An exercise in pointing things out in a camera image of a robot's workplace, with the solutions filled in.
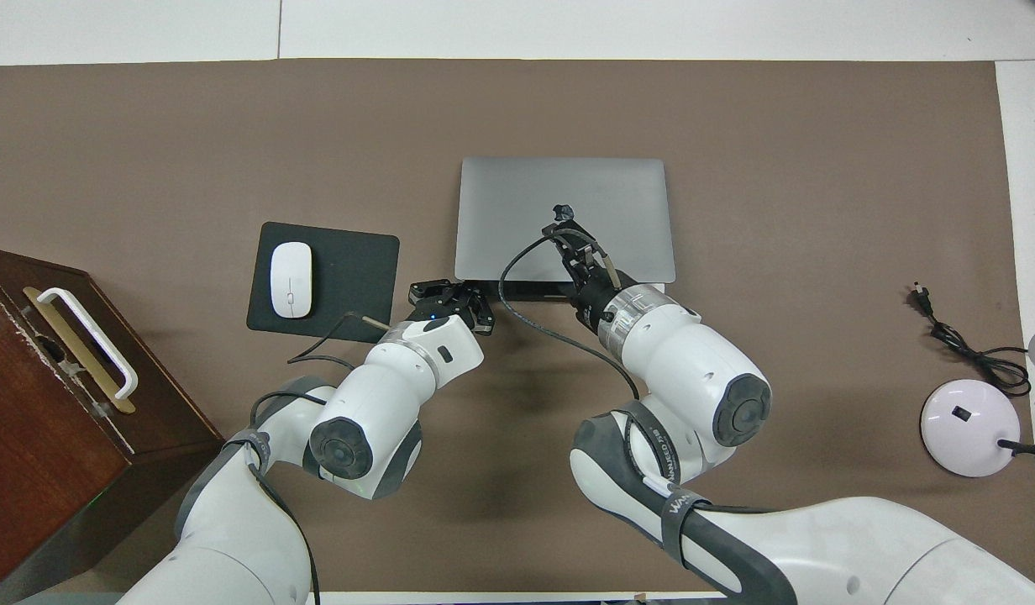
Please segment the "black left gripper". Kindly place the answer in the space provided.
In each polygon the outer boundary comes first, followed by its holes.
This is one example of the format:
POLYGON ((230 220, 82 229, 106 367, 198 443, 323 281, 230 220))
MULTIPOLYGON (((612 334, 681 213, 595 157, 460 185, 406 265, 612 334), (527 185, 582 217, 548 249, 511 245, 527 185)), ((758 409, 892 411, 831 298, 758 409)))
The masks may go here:
POLYGON ((480 288, 448 290, 449 279, 411 283, 407 301, 413 311, 407 316, 411 322, 447 320, 457 315, 474 334, 493 334, 495 317, 487 297, 480 288))

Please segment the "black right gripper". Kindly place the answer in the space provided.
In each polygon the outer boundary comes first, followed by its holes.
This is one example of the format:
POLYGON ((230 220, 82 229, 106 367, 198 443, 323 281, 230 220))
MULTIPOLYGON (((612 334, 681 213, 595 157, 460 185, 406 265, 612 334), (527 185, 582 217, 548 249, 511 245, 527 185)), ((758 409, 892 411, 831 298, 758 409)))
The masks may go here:
POLYGON ((542 229, 542 236, 551 238, 561 264, 574 281, 575 295, 569 297, 569 302, 575 307, 578 321, 588 329, 598 329, 601 322, 611 323, 615 317, 608 305, 623 290, 623 272, 615 271, 615 284, 611 272, 594 258, 602 247, 579 226, 576 221, 551 223, 542 229))

